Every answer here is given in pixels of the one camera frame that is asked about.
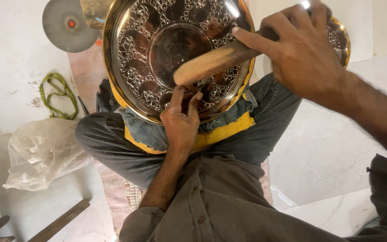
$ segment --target plate center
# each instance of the plate center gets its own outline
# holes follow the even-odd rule
[[[176,85],[171,78],[183,63],[212,50],[207,38],[193,26],[174,26],[156,35],[150,56],[155,77],[169,88]]]

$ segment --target green measuring tape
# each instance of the green measuring tape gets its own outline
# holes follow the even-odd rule
[[[59,88],[57,85],[53,84],[52,81],[53,80],[58,80],[62,86],[63,86],[63,90],[61,88]],[[58,92],[52,92],[50,93],[47,98],[46,98],[46,94],[44,93],[44,84],[45,83],[49,83],[52,87],[54,87]],[[68,120],[72,120],[73,118],[75,118],[77,116],[77,113],[78,113],[78,109],[77,109],[77,102],[76,102],[76,98],[74,97],[74,94],[73,92],[71,91],[70,87],[66,84],[65,82],[65,79],[58,73],[49,73],[46,75],[46,77],[43,79],[43,81],[41,82],[40,84],[40,95],[41,95],[41,100],[43,101],[44,105],[51,111],[51,115],[50,115],[50,118],[63,118],[63,119],[68,119]],[[73,104],[74,106],[74,113],[72,114],[67,114],[67,113],[63,113],[59,110],[57,110],[56,108],[54,108],[51,104],[50,104],[50,98],[53,96],[53,95],[57,95],[57,96],[66,96],[68,97],[70,100],[71,100],[71,103]],[[58,117],[55,115],[55,113],[58,113],[61,115],[61,117]]]

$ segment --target man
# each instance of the man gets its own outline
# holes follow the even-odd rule
[[[202,94],[181,111],[184,87],[175,88],[161,119],[166,156],[149,155],[124,139],[118,114],[96,113],[80,121],[78,143],[100,162],[147,193],[128,216],[121,241],[387,241],[387,159],[377,155],[368,168],[371,200],[380,225],[340,238],[276,211],[264,199],[261,162],[292,119],[300,97],[352,118],[387,150],[387,96],[344,70],[326,34],[326,9],[311,1],[312,15],[300,5],[263,19],[280,36],[273,42],[234,28],[234,35],[273,62],[274,74],[251,86],[258,107],[256,125],[189,155],[200,123]]]

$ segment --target forearm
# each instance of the forearm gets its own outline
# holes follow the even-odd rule
[[[187,157],[188,154],[168,150],[161,169],[150,184],[139,207],[159,207],[164,212],[168,209],[174,197],[178,174]]]
[[[352,118],[387,150],[387,96],[351,72],[345,89],[330,108]]]

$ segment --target shirt button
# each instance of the shirt button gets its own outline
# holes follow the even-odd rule
[[[203,224],[205,220],[206,220],[206,218],[205,218],[204,216],[201,216],[201,217],[198,219],[198,223]]]

